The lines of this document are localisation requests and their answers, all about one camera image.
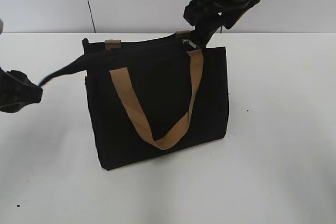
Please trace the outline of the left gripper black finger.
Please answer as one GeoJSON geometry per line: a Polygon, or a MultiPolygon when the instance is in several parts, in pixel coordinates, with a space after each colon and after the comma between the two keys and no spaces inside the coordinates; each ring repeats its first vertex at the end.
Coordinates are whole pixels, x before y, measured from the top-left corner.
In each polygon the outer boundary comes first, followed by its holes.
{"type": "Polygon", "coordinates": [[[43,89],[20,71],[1,69],[1,112],[16,113],[23,107],[39,103],[43,89]]]}

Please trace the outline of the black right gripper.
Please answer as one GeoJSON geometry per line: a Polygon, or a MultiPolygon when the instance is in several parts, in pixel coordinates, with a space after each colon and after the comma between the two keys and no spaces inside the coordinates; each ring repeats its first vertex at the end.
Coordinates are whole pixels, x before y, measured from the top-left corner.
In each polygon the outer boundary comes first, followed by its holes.
{"type": "Polygon", "coordinates": [[[191,25],[192,42],[206,48],[216,31],[224,26],[231,29],[260,0],[191,0],[183,17],[191,25]]]}

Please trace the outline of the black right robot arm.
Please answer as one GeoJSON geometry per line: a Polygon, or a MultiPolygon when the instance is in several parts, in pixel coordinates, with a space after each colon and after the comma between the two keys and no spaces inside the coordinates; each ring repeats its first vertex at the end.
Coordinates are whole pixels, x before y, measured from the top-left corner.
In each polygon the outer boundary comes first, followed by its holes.
{"type": "Polygon", "coordinates": [[[184,9],[184,19],[194,27],[189,35],[191,45],[205,48],[215,32],[231,29],[260,0],[191,0],[184,9]]]}

